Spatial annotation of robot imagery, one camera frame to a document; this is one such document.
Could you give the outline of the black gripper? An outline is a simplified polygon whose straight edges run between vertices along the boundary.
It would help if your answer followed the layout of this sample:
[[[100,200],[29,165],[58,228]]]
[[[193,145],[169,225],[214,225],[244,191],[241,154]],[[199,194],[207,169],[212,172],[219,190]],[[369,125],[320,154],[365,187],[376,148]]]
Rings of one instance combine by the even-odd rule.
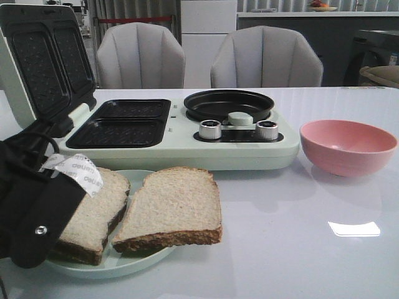
[[[1,141],[1,257],[21,268],[40,265],[86,195],[70,177],[40,173],[54,124],[34,121]]]

